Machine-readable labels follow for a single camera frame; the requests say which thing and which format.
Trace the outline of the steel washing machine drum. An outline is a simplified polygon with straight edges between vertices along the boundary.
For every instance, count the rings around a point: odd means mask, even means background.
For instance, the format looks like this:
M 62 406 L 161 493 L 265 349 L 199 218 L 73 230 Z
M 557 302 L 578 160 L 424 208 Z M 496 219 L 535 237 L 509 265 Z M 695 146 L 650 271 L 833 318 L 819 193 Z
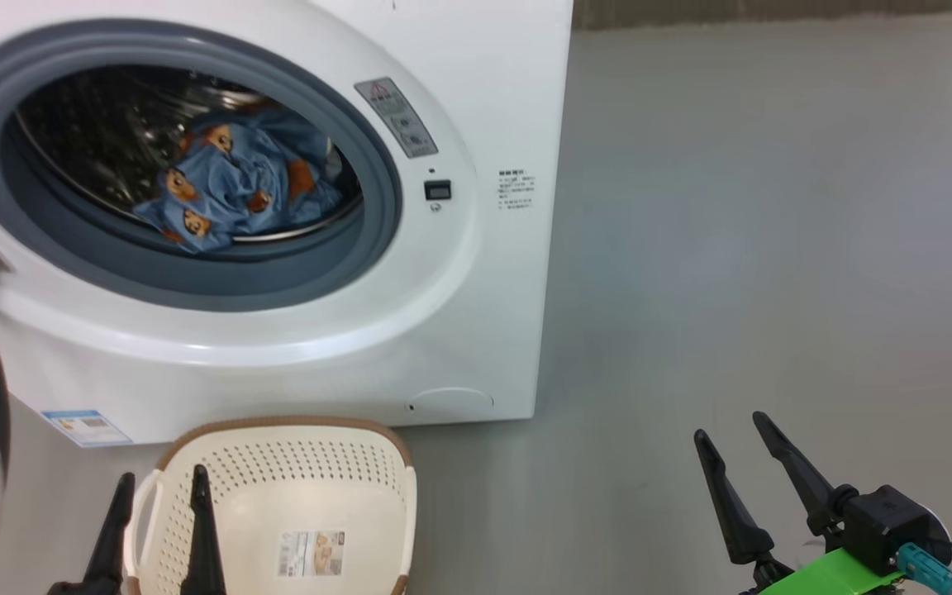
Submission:
M 106 65 L 46 84 L 24 99 L 16 120 L 46 167 L 76 193 L 155 229 L 136 218 L 133 208 L 154 196 L 156 174 L 178 157 L 189 124 L 209 112 L 271 105 L 287 108 L 254 89 L 196 70 Z M 239 237 L 233 245 L 295 240 L 327 230 L 362 206 L 358 176 L 328 138 L 334 185 L 344 197 L 339 210 L 314 225 Z

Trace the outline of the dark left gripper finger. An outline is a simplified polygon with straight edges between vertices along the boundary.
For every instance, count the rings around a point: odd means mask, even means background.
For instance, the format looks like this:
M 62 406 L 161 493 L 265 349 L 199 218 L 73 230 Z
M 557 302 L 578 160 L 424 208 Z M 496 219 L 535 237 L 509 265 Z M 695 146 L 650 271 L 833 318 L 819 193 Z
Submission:
M 54 583 L 46 595 L 120 595 L 124 534 L 132 517 L 135 482 L 132 472 L 118 479 L 83 579 L 79 583 Z
M 190 509 L 193 512 L 193 531 L 188 573 L 182 581 L 180 595 L 227 595 L 214 515 L 214 498 L 207 468 L 203 464 L 193 467 Z

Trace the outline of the grey rubber door gasket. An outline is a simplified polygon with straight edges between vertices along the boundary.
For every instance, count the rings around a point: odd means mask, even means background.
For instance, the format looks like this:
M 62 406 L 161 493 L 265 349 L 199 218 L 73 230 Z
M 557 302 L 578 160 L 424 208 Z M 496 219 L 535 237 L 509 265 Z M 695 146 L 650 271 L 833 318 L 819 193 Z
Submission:
M 327 230 L 190 254 L 76 193 L 30 146 L 16 112 L 53 80 L 106 65 L 161 65 L 230 80 L 301 113 L 348 159 L 364 202 Z M 38 259 L 102 290 L 204 312 L 292 307 L 336 293 L 382 259 L 403 211 L 396 159 L 339 91 L 272 50 L 150 19 L 61 22 L 0 41 L 0 227 Z

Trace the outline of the small printed text sticker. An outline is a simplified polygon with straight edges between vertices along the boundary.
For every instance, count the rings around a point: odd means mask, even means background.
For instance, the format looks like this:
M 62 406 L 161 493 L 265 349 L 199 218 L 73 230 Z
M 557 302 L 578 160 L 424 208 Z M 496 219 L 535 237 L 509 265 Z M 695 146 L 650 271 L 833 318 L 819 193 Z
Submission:
M 537 177 L 524 169 L 500 170 L 497 177 L 497 206 L 513 211 L 530 208 L 537 191 Z

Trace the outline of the basket product label sticker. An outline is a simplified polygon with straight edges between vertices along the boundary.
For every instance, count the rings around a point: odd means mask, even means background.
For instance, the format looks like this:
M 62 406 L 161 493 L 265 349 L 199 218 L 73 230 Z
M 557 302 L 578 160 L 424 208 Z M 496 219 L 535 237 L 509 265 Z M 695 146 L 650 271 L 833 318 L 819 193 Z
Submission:
M 343 573 L 344 531 L 286 531 L 277 547 L 279 578 L 337 577 Z

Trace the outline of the white washing machine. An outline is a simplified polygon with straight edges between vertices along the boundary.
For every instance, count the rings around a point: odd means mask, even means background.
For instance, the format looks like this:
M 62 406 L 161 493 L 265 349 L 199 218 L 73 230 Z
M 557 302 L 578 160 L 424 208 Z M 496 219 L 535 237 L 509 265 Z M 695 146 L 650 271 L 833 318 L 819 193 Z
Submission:
M 382 259 L 292 307 L 162 307 L 79 281 L 0 227 L 0 357 L 37 413 L 96 410 L 133 444 L 248 416 L 404 426 L 427 389 L 490 395 L 486 421 L 536 403 L 572 0 L 0 0 L 0 41 L 41 26 L 150 19 L 219 31 L 339 91 L 396 159 L 403 211 Z M 390 78 L 438 154 L 408 159 L 355 90 Z M 500 170 L 537 177 L 497 206 Z M 452 181 L 427 201 L 424 182 Z

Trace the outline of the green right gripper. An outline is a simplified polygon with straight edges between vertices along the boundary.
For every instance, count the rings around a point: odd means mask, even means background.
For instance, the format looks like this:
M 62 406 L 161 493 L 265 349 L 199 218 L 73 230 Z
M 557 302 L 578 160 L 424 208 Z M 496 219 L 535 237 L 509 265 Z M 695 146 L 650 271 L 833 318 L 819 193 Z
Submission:
M 842 536 L 844 506 L 857 497 L 857 489 L 850 483 L 835 486 L 828 482 L 769 414 L 754 412 L 753 423 L 796 489 L 806 511 L 808 530 L 816 537 Z M 697 430 L 693 440 L 730 562 L 746 565 L 770 560 L 774 540 L 757 525 L 738 497 L 711 437 Z M 892 590 L 902 583 L 904 575 L 895 571 L 880 576 L 839 549 L 796 571 L 781 564 L 762 564 L 756 568 L 756 578 L 755 587 L 740 595 L 875 595 L 877 591 Z

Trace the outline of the blue bear print garment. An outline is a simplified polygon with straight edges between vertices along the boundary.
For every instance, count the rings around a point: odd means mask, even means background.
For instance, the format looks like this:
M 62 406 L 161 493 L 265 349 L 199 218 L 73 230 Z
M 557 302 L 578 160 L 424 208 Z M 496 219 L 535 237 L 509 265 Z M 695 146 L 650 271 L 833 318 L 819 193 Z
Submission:
M 188 253 L 314 225 L 344 201 L 331 140 L 287 108 L 209 112 L 189 124 L 178 151 L 133 214 Z

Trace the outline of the cream perforated laundry basket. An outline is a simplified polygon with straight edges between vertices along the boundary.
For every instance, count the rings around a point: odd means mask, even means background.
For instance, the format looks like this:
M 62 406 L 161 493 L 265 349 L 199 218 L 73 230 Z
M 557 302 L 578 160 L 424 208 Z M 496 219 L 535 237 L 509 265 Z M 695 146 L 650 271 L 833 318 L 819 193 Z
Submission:
M 417 474 L 372 421 L 276 416 L 207 423 L 179 437 L 137 486 L 124 534 L 126 595 L 180 595 L 192 473 L 207 468 L 227 595 L 407 595 Z M 343 573 L 279 578 L 286 531 L 344 531 Z

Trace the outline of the blue energy label sticker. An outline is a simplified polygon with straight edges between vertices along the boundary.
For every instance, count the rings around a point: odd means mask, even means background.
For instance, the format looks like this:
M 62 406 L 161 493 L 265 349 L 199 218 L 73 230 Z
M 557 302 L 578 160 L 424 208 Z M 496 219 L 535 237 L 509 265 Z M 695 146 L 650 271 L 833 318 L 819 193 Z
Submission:
M 132 445 L 125 433 L 96 410 L 41 412 L 43 418 L 82 448 Z

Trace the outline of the grey warning sticker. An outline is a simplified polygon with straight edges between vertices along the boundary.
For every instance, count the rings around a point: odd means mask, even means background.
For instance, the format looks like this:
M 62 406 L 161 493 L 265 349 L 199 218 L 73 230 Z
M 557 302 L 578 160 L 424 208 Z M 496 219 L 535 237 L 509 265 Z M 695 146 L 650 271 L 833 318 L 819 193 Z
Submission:
M 426 124 L 392 79 L 363 80 L 354 87 L 392 132 L 408 159 L 438 154 L 438 146 Z

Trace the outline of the round filter cover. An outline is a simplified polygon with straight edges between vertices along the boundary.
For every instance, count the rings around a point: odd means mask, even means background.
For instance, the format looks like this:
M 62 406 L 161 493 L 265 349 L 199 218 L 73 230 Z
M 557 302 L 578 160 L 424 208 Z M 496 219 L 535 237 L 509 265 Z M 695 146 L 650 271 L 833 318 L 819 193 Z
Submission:
M 486 421 L 494 407 L 490 395 L 472 388 L 427 389 L 408 400 L 405 409 L 422 423 Z

